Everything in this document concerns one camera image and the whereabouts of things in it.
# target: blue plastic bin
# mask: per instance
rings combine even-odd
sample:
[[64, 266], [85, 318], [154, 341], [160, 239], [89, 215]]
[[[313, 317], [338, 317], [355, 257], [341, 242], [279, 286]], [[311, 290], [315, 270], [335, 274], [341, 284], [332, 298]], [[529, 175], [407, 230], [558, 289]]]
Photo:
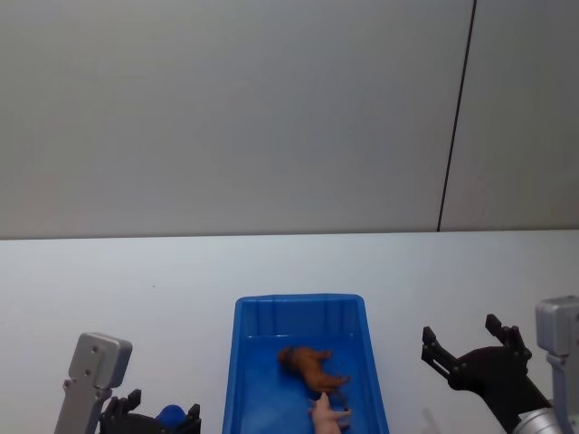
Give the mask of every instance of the blue plastic bin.
[[388, 433], [364, 300], [315, 294], [237, 300], [223, 434], [313, 434], [306, 386], [278, 366], [286, 346], [333, 350], [324, 369], [351, 377], [346, 433]]

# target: black vertical line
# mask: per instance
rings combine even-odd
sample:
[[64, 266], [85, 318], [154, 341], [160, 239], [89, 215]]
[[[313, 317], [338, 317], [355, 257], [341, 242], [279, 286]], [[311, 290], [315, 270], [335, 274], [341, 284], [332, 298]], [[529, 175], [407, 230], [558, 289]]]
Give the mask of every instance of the black vertical line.
[[459, 98], [456, 102], [456, 112], [454, 113], [454, 124], [452, 125], [451, 150], [449, 151], [449, 160], [446, 164], [446, 175], [444, 176], [444, 187], [442, 189], [441, 210], [438, 214], [438, 226], [436, 231], [441, 231], [442, 212], [444, 210], [444, 199], [446, 199], [446, 187], [449, 183], [449, 173], [451, 172], [452, 150], [454, 149], [454, 138], [456, 137], [456, 127], [459, 125], [460, 103], [462, 102], [462, 90], [464, 88], [464, 76], [467, 72], [467, 63], [469, 62], [470, 39], [472, 38], [472, 27], [474, 25], [474, 15], [477, 12], [477, 0], [472, 1], [472, 12], [470, 13], [469, 36], [467, 38], [467, 48], [464, 52], [464, 62], [462, 64], [462, 75], [460, 76]]

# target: white table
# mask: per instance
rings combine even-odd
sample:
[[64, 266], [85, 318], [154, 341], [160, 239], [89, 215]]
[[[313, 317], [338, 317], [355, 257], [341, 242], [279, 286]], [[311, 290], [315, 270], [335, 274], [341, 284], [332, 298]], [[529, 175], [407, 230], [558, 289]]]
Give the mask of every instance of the white table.
[[579, 231], [2, 241], [0, 430], [52, 432], [77, 336], [101, 331], [134, 345], [117, 393], [142, 388], [150, 415], [198, 401], [218, 434], [235, 300], [349, 292], [365, 298], [393, 434], [500, 433], [421, 361], [422, 327], [462, 355], [496, 343], [487, 313], [519, 325], [550, 397], [534, 306], [578, 281]]

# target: white wall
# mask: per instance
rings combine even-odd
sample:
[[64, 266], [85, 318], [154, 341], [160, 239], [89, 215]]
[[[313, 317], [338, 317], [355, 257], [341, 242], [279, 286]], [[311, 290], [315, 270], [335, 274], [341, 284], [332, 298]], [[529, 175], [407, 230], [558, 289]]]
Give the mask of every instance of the white wall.
[[441, 228], [579, 227], [579, 3], [478, 2]]
[[462, 0], [0, 2], [0, 238], [434, 230]]

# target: pink toy pig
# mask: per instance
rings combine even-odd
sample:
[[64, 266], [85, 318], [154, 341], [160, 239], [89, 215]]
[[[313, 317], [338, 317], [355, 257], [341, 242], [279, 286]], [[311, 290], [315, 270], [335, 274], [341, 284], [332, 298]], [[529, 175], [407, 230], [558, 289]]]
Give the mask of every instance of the pink toy pig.
[[312, 401], [313, 407], [309, 410], [311, 419], [314, 422], [314, 431], [316, 434], [341, 434], [342, 429], [348, 427], [347, 423], [338, 423], [350, 414], [348, 411], [333, 411], [329, 406], [329, 398], [325, 392], [317, 401]]

